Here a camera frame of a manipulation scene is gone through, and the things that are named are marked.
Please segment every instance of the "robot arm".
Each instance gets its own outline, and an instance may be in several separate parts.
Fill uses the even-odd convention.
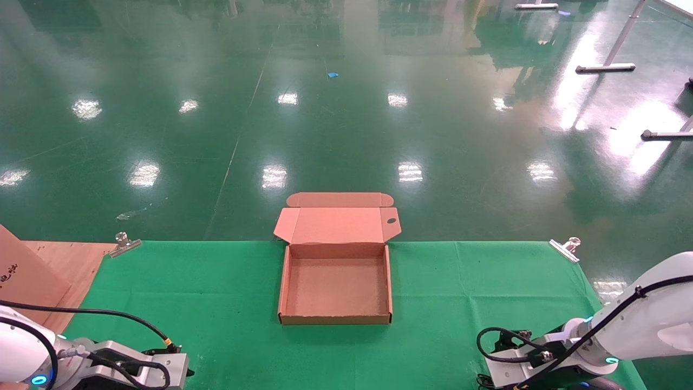
[[[186,378],[194,372],[188,369],[188,356],[180,347],[173,347],[169,344],[166,349],[140,353],[114,341],[67,340],[0,305],[0,382],[57,390],[183,390]]]
[[[557,389],[610,374],[621,359],[693,354],[691,282],[693,252],[666,259],[593,317],[485,356],[493,385]]]
[[[19,321],[48,339],[55,345],[56,335],[9,307],[0,306],[0,318]],[[27,382],[32,384],[33,374],[49,357],[46,346],[37,342],[36,336],[17,326],[0,323],[0,382]],[[39,377],[33,384],[44,384],[48,378]]]

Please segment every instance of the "cardboard box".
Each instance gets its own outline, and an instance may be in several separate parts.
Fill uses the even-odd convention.
[[[301,192],[274,233],[289,243],[279,293],[284,325],[392,322],[388,239],[399,234],[390,195]]]
[[[55,307],[70,284],[39,255],[0,225],[0,299]],[[37,323],[51,313],[17,310]]]

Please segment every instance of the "plywood board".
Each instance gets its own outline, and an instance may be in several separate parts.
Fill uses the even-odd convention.
[[[58,304],[60,307],[80,306],[101,266],[101,260],[116,247],[116,244],[81,242],[24,241],[24,243],[70,283],[70,289]],[[72,316],[73,314],[69,313],[51,313],[43,325],[56,333],[62,333]],[[27,388],[25,384],[0,383],[0,390]]]

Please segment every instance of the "green cloth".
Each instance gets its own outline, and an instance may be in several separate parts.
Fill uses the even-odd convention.
[[[186,390],[476,390],[485,327],[535,336],[601,305],[582,270],[546,242],[390,244],[391,325],[279,325],[281,242],[155,242],[106,258],[83,307],[141,316],[182,344]],[[78,314],[68,338],[161,348],[138,323]],[[497,334],[484,338],[491,350]],[[632,363],[614,375],[644,389]]]

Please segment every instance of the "metal clip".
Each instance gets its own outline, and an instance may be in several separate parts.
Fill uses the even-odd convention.
[[[111,258],[120,256],[123,253],[129,251],[130,249],[142,245],[142,241],[139,239],[130,241],[128,239],[128,234],[126,232],[120,232],[116,235],[116,243],[118,243],[118,247],[115,248],[112,252],[108,253],[108,255]]]
[[[578,246],[580,246],[580,239],[577,237],[571,237],[565,244],[559,244],[556,240],[549,241],[549,244],[553,246],[560,254],[562,254],[566,259],[571,262],[577,263],[580,261],[575,257],[574,253]]]

